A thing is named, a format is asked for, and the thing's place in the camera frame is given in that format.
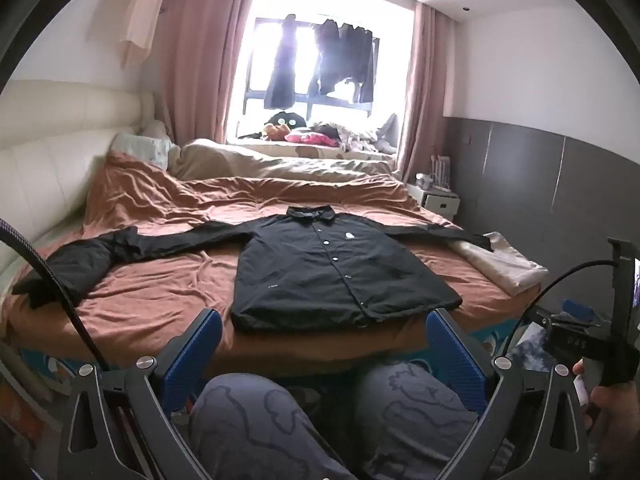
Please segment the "person's right hand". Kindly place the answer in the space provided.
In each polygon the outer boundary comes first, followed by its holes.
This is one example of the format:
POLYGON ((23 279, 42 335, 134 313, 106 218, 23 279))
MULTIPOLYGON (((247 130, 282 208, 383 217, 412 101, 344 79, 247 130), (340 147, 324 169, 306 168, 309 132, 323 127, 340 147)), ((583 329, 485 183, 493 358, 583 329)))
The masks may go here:
POLYGON ((639 478, 639 393, 635 382, 611 387, 597 386, 590 392, 590 408, 598 408, 597 422, 585 414, 588 429, 596 430, 595 479, 639 478))

